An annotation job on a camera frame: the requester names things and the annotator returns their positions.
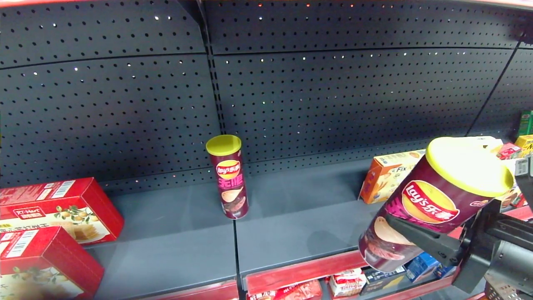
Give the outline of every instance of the brand logo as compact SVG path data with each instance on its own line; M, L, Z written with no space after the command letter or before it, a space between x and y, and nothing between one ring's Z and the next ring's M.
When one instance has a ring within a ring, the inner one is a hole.
M13 209L13 213L23 220L46 217L44 211L38 206Z
M460 213L445 193L422 180L413 180L403 188L402 204L415 219L431 224L449 222Z
M485 204L487 204L488 202L489 202L489 200L474 201L474 202L470 203L470 206L482 207L482 206L485 206Z
M216 173L223 179L233 179L240 173L240 162L236 160L221 161L216 165Z

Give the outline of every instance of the robotic arm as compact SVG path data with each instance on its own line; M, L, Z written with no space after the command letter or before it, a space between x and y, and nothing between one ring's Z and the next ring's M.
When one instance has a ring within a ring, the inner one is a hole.
M533 200L533 160L516 163L516 183ZM459 240L394 216L386 219L444 266L458 266L453 286L471 293L488 274L515 287L522 299L533 300L533 224L501 214L500 201L491 201L467 221Z

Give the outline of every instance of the perforated metal panel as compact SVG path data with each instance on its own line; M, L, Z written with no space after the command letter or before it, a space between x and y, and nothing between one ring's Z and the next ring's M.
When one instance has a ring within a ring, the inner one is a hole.
M512 51L216 56L228 133L249 162L464 135Z
M2 186L205 168L220 134L205 54L0 72Z
M533 108L533 50L519 49L472 131L512 131L524 109Z
M449 1L206 1L215 54L514 48L527 12Z
M176 1L76 2L0 10L0 68L79 59L205 53Z

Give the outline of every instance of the biscuit box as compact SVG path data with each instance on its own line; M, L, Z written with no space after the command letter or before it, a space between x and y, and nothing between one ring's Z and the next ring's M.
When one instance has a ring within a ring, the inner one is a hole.
M533 116L531 110L522 111L520 116L520 125L518 126L518 135L525 136L531 133L531 126L533 125Z
M0 234L0 298L93 299L103 268L60 226Z
M422 149L374 157L359 199L366 204L387 200L425 152Z
M439 264L435 271L433 271L433 274L435 274L438 279L442 279L444 277L454 274L456 269L456 266L445 267L442 264Z
M439 262L426 252L413 259L407 267L407 278L411 282L419 282L433 274Z
M264 293L249 295L246 300L320 300L322 299L322 288L317 279L297 283L278 290L266 291Z
M533 135L519 136L514 144L522 149L520 157L531 156L531 152L533 151Z
M94 178L0 190L0 232L62 226L78 243L114 241L124 219Z
M520 157L520 152L522 149L519 146L507 143L500 148L496 156L501 160L517 159Z
M366 284L366 276L361 268L347 270L329 279L329 288L332 297L355 296L361 292Z
M516 171L516 163L518 161L523 161L521 159L511 159L511 160L505 160L504 164L509 169L509 171L514 175ZM496 200L500 200L502 202L501 210L504 210L508 208L510 205L517 206L519 203L523 202L524 196L522 194L522 191L520 191L520 187L516 184L516 178L513 176L514 182L513 187L507 193L496 197Z
M372 268L365 269L363 270L363 273L365 274L367 283L359 295L395 287L405 277L405 272L406 270L403 266L400 266L396 270L389 273L384 273Z

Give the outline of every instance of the lay's potato chip can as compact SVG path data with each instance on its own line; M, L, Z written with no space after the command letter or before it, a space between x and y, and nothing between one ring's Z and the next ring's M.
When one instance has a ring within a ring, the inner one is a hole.
M205 147L215 166L225 215L234 220L244 217L248 212L248 199L240 151L241 140L236 136L221 135L210 139Z
M392 272L422 250L391 228L386 214L450 233L512 186L509 169L479 143L434 139L363 233L359 251L371 267Z

